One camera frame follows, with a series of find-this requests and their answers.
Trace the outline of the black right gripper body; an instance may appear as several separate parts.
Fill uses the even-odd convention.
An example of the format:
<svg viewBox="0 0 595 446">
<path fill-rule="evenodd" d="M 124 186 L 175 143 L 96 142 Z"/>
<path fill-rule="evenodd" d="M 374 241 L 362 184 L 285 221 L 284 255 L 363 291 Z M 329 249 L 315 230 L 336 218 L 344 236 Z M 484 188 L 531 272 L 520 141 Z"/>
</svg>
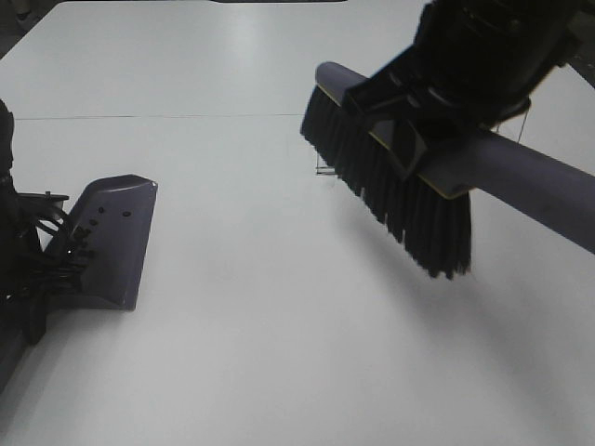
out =
<svg viewBox="0 0 595 446">
<path fill-rule="evenodd" d="M 431 1 L 413 43 L 374 76 L 418 77 L 421 133 L 467 133 L 529 107 L 530 96 L 579 46 L 580 1 Z"/>
</svg>

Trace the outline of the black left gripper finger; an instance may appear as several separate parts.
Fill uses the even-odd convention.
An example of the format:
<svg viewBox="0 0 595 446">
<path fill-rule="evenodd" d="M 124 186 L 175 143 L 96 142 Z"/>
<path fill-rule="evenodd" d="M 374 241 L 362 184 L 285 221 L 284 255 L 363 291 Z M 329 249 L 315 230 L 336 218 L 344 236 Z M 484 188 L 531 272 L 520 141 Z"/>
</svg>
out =
<svg viewBox="0 0 595 446">
<path fill-rule="evenodd" d="M 46 294 L 39 294 L 27 300 L 22 306 L 22 333 L 29 345 L 37 345 L 46 334 L 48 300 Z"/>
</svg>

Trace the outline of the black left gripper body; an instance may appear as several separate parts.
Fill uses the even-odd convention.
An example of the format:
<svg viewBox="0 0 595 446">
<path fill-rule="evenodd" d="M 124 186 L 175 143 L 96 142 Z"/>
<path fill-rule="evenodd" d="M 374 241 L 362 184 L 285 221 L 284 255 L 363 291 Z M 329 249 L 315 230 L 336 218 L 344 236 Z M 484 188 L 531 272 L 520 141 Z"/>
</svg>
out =
<svg viewBox="0 0 595 446">
<path fill-rule="evenodd" d="M 51 234 L 46 251 L 38 229 L 23 224 L 1 242 L 1 315 L 20 325 L 22 306 L 32 297 L 46 294 L 49 312 L 54 296 L 82 289 L 84 264 L 74 256 L 78 243 L 65 230 L 45 227 Z"/>
</svg>

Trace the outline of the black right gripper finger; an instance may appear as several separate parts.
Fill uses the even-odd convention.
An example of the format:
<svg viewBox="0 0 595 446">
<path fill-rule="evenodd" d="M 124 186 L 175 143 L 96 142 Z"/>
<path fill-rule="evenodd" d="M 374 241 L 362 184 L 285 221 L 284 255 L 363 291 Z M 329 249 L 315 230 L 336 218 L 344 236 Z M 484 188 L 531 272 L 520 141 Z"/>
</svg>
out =
<svg viewBox="0 0 595 446">
<path fill-rule="evenodd" d="M 418 101 L 415 86 L 418 77 L 410 73 L 382 73 L 367 78 L 355 73 L 345 85 L 342 109 L 366 122 L 415 120 Z"/>
<path fill-rule="evenodd" d="M 414 175 L 427 151 L 425 140 L 410 121 L 391 122 L 389 159 L 399 179 L 408 179 Z"/>
</svg>

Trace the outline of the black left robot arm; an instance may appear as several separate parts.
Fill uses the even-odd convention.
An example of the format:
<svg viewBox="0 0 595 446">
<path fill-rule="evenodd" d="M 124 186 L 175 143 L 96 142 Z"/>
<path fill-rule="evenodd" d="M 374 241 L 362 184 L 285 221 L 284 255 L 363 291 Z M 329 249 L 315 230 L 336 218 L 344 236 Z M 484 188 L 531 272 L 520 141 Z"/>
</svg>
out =
<svg viewBox="0 0 595 446">
<path fill-rule="evenodd" d="M 16 191 L 11 169 L 15 118 L 1 105 L 1 321 L 14 323 L 26 342 L 46 333 L 50 297 L 79 290 L 85 266 L 74 261 L 80 247 L 64 196 Z"/>
</svg>

